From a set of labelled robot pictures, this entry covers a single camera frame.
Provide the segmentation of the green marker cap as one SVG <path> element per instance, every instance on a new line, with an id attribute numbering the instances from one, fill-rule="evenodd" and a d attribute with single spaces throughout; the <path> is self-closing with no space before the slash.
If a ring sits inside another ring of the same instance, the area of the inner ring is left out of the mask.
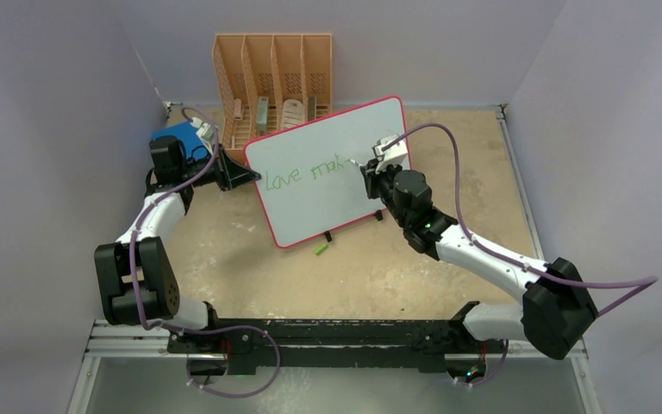
<path id="1" fill-rule="evenodd" d="M 327 242 L 323 243 L 315 250 L 315 255 L 322 254 L 327 248 L 328 248 L 328 243 Z"/>

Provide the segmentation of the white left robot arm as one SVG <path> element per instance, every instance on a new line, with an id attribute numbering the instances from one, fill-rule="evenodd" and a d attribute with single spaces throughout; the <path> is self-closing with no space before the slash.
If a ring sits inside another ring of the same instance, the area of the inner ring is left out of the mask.
<path id="1" fill-rule="evenodd" d="M 123 235 L 94 252 L 103 314 L 112 325 L 189 332 L 190 343 L 210 353 L 222 344 L 216 312 L 180 293 L 165 242 L 189 212 L 196 187 L 231 191 L 261 175 L 231 159 L 222 145 L 199 160 L 187 158 L 183 142 L 171 135 L 150 141 L 149 149 L 153 168 L 139 215 Z"/>

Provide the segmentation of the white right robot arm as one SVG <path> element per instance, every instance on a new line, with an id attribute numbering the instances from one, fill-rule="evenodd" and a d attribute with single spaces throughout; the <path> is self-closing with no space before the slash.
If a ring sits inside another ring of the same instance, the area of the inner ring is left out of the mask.
<path id="1" fill-rule="evenodd" d="M 485 340 L 512 339 L 562 360 L 597 319 L 594 300 L 570 261 L 517 256 L 478 237 L 460 218 L 434 207 L 421 172 L 380 169 L 376 160 L 359 170 L 367 197 L 383 203 L 412 249 L 474 273 L 516 300 L 515 305 L 475 303 L 460 311 L 449 329 L 455 348 L 469 351 Z"/>

